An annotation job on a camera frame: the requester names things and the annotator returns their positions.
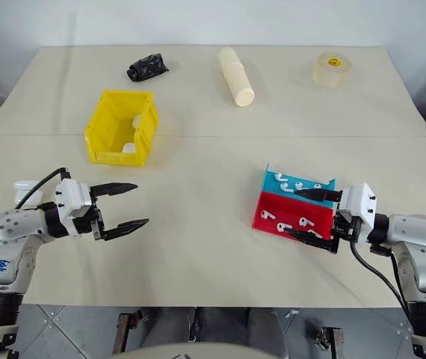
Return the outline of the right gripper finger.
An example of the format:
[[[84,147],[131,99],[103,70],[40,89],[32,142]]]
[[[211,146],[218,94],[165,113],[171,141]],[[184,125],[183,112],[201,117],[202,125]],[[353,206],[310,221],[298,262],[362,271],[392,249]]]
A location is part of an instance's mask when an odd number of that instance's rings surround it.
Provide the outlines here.
[[[336,254],[339,248],[339,241],[336,239],[322,239],[313,233],[289,228],[284,229],[284,232],[306,245],[326,250],[332,254]]]
[[[338,203],[342,198],[342,191],[334,191],[324,188],[304,188],[295,191],[294,194],[314,202],[328,201]]]

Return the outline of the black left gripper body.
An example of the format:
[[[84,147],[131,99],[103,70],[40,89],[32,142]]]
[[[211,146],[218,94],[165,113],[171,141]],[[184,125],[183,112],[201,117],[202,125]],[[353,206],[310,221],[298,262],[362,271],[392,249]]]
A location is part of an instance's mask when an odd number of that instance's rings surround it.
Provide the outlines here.
[[[102,213],[96,205],[99,196],[105,195],[104,185],[89,187],[89,198],[84,200],[81,208],[73,217],[73,224],[79,234],[92,233],[95,240],[105,239],[105,225]]]

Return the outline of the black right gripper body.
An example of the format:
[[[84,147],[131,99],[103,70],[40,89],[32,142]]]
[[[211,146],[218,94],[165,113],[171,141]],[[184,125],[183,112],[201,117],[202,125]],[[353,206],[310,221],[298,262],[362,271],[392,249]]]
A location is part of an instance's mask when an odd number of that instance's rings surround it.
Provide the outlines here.
[[[340,204],[336,207],[336,214],[333,217],[333,226],[331,230],[332,247],[330,253],[337,254],[339,242],[341,239],[357,243],[362,225],[362,219],[358,216],[344,214],[339,211]]]

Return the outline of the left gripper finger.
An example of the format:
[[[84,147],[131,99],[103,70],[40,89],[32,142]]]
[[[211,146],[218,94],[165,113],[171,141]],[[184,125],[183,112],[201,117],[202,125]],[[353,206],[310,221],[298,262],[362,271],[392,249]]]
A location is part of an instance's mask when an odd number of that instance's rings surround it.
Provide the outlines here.
[[[126,182],[111,182],[101,185],[95,185],[91,187],[91,197],[97,198],[103,195],[114,196],[134,190],[137,187],[138,186],[135,184]]]
[[[138,219],[133,221],[124,222],[122,224],[118,224],[116,228],[110,230],[102,231],[102,239],[105,241],[110,241],[112,239],[120,238],[123,236],[127,236],[134,231],[138,230],[145,224],[149,222],[148,218]]]

